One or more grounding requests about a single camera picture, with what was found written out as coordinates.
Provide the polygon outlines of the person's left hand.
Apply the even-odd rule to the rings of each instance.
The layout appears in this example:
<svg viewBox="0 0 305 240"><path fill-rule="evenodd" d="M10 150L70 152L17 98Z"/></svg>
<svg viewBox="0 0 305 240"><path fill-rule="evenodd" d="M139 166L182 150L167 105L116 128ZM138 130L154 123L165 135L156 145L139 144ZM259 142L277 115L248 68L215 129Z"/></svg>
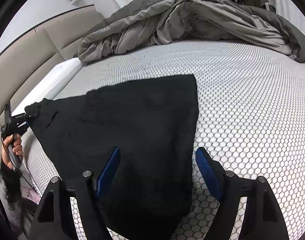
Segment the person's left hand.
<svg viewBox="0 0 305 240"><path fill-rule="evenodd" d="M17 133L2 140L2 161L11 170L18 168L18 165L14 165L14 162L10 159L11 152L18 156L20 160L23 159L23 147L21 143L21 136Z"/></svg>

